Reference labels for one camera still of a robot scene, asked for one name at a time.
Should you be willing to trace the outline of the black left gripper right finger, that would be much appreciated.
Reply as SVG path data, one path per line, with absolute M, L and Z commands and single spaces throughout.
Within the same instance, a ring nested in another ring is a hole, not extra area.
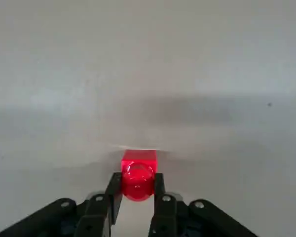
M 185 204 L 165 190 L 162 173 L 154 178 L 150 237 L 255 237 L 252 231 L 206 199 Z

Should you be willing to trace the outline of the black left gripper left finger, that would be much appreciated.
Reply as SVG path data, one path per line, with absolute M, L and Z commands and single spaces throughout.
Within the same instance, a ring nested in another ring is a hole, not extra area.
M 109 237 L 122 201 L 120 172 L 104 192 L 76 204 L 60 198 L 0 232 L 0 237 Z

